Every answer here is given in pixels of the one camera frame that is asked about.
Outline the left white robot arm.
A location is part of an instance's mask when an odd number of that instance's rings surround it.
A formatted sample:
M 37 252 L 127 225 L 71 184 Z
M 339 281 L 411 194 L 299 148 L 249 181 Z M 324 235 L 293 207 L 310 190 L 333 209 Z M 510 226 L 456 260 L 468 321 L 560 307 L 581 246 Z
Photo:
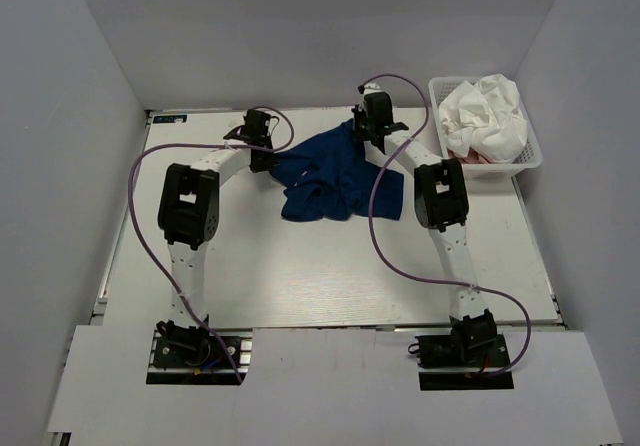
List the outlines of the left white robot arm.
M 220 224 L 220 190 L 244 169 L 253 173 L 277 165 L 270 123 L 274 117 L 250 109 L 244 123 L 223 138 L 223 146 L 190 163 L 167 168 L 158 213 L 170 254 L 170 319 L 181 327 L 207 323 L 205 263 Z

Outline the blue t shirt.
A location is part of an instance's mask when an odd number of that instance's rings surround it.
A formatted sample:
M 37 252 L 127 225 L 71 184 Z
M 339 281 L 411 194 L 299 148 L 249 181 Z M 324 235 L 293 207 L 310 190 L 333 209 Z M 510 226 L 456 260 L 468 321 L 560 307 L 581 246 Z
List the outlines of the blue t shirt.
M 404 176 L 380 174 L 367 161 L 364 144 L 353 138 L 351 120 L 317 134 L 276 155 L 271 177 L 284 186 L 281 216 L 293 222 L 346 221 L 368 215 L 372 188 L 378 182 L 373 215 L 397 221 L 404 203 Z

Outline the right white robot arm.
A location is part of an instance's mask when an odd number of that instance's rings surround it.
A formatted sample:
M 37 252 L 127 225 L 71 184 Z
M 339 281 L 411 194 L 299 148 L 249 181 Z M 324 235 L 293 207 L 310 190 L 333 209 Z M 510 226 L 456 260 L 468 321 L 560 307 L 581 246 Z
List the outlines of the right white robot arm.
M 413 178 L 414 211 L 427 229 L 443 268 L 440 281 L 450 287 L 451 350 L 461 363 L 484 357 L 497 338 L 497 327 L 481 295 L 467 242 L 469 201 L 460 163 L 444 159 L 394 120 L 391 97 L 375 83 L 358 88 L 361 103 L 353 108 L 353 132 Z

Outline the white t shirt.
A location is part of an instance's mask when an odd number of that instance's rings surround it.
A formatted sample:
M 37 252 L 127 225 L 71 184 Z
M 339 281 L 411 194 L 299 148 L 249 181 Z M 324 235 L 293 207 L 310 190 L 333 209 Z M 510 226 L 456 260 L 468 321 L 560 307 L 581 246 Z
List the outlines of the white t shirt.
M 502 74 L 461 82 L 442 100 L 438 114 L 447 150 L 460 156 L 473 149 L 491 164 L 508 164 L 528 140 L 519 90 Z

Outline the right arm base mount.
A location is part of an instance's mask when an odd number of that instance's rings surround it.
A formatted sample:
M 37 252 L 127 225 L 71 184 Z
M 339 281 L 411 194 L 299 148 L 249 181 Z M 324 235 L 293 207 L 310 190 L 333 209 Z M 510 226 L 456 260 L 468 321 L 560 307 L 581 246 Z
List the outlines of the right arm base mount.
M 511 372 L 494 375 L 510 364 L 502 334 L 469 357 L 457 351 L 448 335 L 422 335 L 407 347 L 417 360 L 421 391 L 499 391 L 512 390 Z

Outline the pink t shirt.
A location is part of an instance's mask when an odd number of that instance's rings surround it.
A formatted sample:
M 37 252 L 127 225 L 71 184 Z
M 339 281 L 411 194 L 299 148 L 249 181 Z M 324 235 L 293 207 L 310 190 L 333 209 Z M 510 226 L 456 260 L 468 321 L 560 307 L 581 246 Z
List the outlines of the pink t shirt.
M 452 159 L 457 159 L 463 164 L 471 164 L 471 165 L 489 165 L 491 161 L 489 161 L 484 156 L 478 154 L 475 150 L 470 149 L 466 156 L 460 156 L 455 152 L 448 150 L 448 156 Z

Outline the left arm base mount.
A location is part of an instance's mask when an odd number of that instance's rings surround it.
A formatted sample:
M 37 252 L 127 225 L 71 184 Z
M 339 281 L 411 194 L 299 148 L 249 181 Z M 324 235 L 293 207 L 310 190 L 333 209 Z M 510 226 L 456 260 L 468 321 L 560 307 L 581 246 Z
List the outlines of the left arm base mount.
M 207 330 L 158 322 L 146 374 L 147 385 L 238 386 L 250 363 L 252 339 L 223 335 L 223 345 Z

